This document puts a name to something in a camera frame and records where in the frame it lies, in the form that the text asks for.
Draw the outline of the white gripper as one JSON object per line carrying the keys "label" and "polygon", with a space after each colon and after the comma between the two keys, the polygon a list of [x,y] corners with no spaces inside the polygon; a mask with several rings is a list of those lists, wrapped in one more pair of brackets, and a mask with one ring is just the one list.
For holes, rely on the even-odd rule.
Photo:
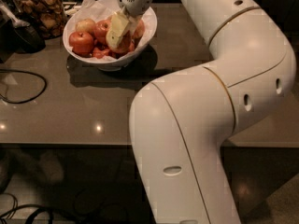
{"label": "white gripper", "polygon": [[111,17],[106,35],[107,44],[111,49],[116,49],[129,31],[130,21],[126,15],[131,17],[143,15],[150,7],[152,0],[117,0],[117,2],[124,14],[118,11]]}

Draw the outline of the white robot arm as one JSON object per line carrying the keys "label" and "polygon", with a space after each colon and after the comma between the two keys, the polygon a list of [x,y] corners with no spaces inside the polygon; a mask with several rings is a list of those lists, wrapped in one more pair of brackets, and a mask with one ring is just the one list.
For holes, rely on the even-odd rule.
{"label": "white robot arm", "polygon": [[129,117],[156,224],[241,224],[220,146],[264,119],[295,79],[292,46],[253,0],[180,0],[212,61],[152,80]]}

